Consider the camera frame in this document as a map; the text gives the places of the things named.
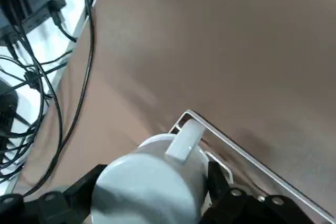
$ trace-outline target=screw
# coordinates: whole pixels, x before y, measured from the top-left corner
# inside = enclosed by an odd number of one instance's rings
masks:
[[[258,200],[260,202],[264,202],[265,201],[265,197],[263,195],[260,195],[260,196],[258,196]]]
[[[240,191],[240,190],[238,190],[238,189],[233,189],[233,190],[231,190],[231,194],[233,195],[233,196],[240,196],[240,195],[242,195],[242,192]]]
[[[279,206],[281,206],[281,205],[284,204],[284,201],[281,198],[279,198],[279,197],[274,197],[272,199],[272,201],[273,201],[274,204],[279,205]]]

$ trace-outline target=brown table surface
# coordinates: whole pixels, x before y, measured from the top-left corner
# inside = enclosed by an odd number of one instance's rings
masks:
[[[212,121],[336,214],[336,0],[98,0],[97,45],[76,130],[46,185],[71,185],[186,109]],[[89,51],[86,25],[58,88],[65,132]],[[57,145],[49,109],[15,188]]]

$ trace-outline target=mug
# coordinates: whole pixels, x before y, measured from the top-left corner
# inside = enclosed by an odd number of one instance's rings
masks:
[[[176,135],[153,136],[108,165],[93,190],[92,223],[198,223],[207,193],[208,158],[197,145],[204,131],[190,119]]]

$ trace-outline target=power adapter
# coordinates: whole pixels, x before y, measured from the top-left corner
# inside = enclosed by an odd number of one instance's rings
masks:
[[[59,12],[65,5],[65,0],[11,0],[16,13],[22,22],[25,33],[29,33],[49,17],[51,13]],[[14,44],[18,38],[10,23],[14,24],[11,10],[5,1],[0,0],[0,46],[6,46],[6,40]]]

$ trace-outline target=wire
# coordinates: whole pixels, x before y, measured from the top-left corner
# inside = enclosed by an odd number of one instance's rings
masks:
[[[18,32],[16,30],[16,28],[14,27],[14,25],[12,23],[10,23],[13,31],[17,34],[17,37],[18,37],[19,41],[24,46],[24,48],[27,50],[27,52],[30,54],[30,56],[31,56],[34,64],[36,65],[37,69],[43,75],[43,77],[44,77],[45,81],[47,82],[47,85],[48,85],[48,87],[49,87],[49,89],[51,91],[51,94],[54,97],[54,102],[55,102],[56,111],[57,111],[57,115],[58,115],[58,123],[59,123],[59,143],[58,143],[58,145],[60,146],[61,143],[62,143],[62,138],[63,138],[63,132],[62,132],[63,131],[63,125],[62,125],[61,109],[60,109],[60,106],[59,106],[59,102],[58,102],[56,93],[55,93],[55,91],[53,89],[53,86],[50,83],[50,80],[48,79],[48,77],[47,77],[44,69],[42,68],[42,66],[40,65],[40,63],[38,62],[38,60],[36,59],[36,57],[34,55],[33,49],[31,48],[31,45],[30,45],[30,43],[28,41],[28,38],[27,38],[27,36],[25,34],[25,31],[24,31],[24,29],[22,27],[22,24],[21,24],[20,20],[18,19],[17,15],[16,15],[16,11],[15,11],[15,8],[14,8],[14,5],[13,5],[12,1],[11,0],[5,0],[5,1],[7,1],[8,6],[9,6],[9,10],[12,13],[12,16],[13,16],[13,18],[15,20],[15,23],[16,23],[16,25],[18,26],[18,28],[20,30],[20,32]],[[43,92],[43,85],[42,85],[41,79],[39,79],[39,85],[40,85],[40,90],[41,90],[40,111],[39,111],[39,115],[38,115],[37,126],[36,126],[36,128],[34,130],[34,133],[33,133],[32,137],[31,137],[32,139],[35,138],[35,136],[37,134],[37,131],[38,131],[40,125],[41,125],[42,118],[43,118],[44,92]]]
[[[64,54],[62,54],[60,57],[54,59],[54,60],[51,60],[51,61],[46,61],[46,62],[41,62],[40,64],[41,65],[47,65],[47,64],[51,64],[51,63],[54,63],[56,61],[59,61],[60,59],[64,58],[66,55],[72,53],[72,50],[69,50],[69,51],[66,51]],[[26,65],[25,67],[34,67],[35,65],[34,64],[31,64],[31,65]]]
[[[1,71],[2,73],[6,74],[6,75],[8,75],[8,76],[10,76],[10,77],[12,77],[12,78],[18,80],[18,81],[25,81],[24,79],[21,79],[21,78],[18,77],[18,76],[15,76],[15,75],[13,75],[13,74],[11,74],[11,73],[6,72],[1,66],[0,66],[0,71]]]
[[[17,147],[13,147],[13,148],[10,148],[10,149],[6,149],[6,150],[3,150],[3,151],[0,151],[0,154],[4,154],[6,152],[12,152],[12,151],[16,151],[18,149],[22,149],[23,147],[27,146],[28,144],[23,144],[23,145],[20,145],[20,146],[17,146]]]
[[[58,69],[65,67],[67,64],[68,64],[67,62],[64,62],[64,63],[62,63],[62,64],[60,64],[60,65],[58,65],[58,66],[56,66],[54,68],[51,68],[51,69],[47,70],[45,73],[46,74],[50,74],[52,72],[55,72]],[[41,73],[39,73],[35,77],[33,77],[33,78],[31,78],[31,79],[29,79],[27,81],[24,81],[22,83],[19,83],[18,85],[15,85],[15,86],[13,86],[11,88],[8,88],[7,90],[5,90],[2,93],[0,93],[0,96],[8,94],[8,93],[11,93],[11,92],[17,90],[18,88],[21,88],[24,85],[28,85],[29,83],[31,83],[33,81],[39,80],[41,77],[43,77],[43,75]]]
[[[7,60],[10,61],[11,63],[14,63],[16,65],[18,65],[21,68],[25,68],[25,65],[23,65],[22,63],[17,62],[16,60],[13,60],[12,58],[6,56],[6,55],[0,55],[0,59],[1,60]]]
[[[18,174],[24,167],[24,163],[22,163],[18,168],[15,169],[15,171],[5,174],[5,175],[0,175],[0,179],[2,178],[3,180],[0,181],[0,184],[3,182],[6,182],[10,180],[14,175]]]
[[[86,73],[85,73],[85,77],[84,77],[84,81],[83,81],[83,86],[82,86],[82,90],[81,90],[81,94],[80,94],[80,98],[79,98],[79,102],[77,105],[77,109],[75,112],[75,116],[73,117],[73,121],[72,124],[70,126],[70,129],[65,137],[65,139],[62,142],[61,148],[58,148],[53,159],[51,160],[48,169],[46,170],[46,172],[44,173],[44,175],[40,178],[40,180],[28,191],[24,194],[24,197],[33,194],[34,192],[36,192],[47,180],[48,178],[51,176],[52,172],[54,171],[54,169],[57,166],[57,161],[58,161],[58,157],[61,153],[61,151],[63,150],[63,148],[65,147],[65,145],[67,144],[67,142],[69,141],[74,128],[78,122],[78,117],[83,105],[83,101],[85,98],[85,93],[87,90],[87,86],[88,86],[88,80],[89,80],[89,76],[90,76],[90,72],[91,72],[91,68],[92,68],[92,62],[93,62],[93,54],[94,54],[94,46],[95,46],[95,27],[94,27],[94,23],[93,23],[93,18],[92,18],[92,6],[89,4],[89,0],[85,0],[85,8],[88,14],[88,18],[89,18],[89,24],[90,24],[90,50],[89,50],[89,59],[88,59],[88,65],[87,65],[87,69],[86,69]]]
[[[72,42],[76,43],[77,39],[73,36],[71,36],[70,34],[68,34],[64,28],[62,27],[62,25],[57,26],[58,29],[65,35],[65,37],[67,37],[68,39],[70,39]]]

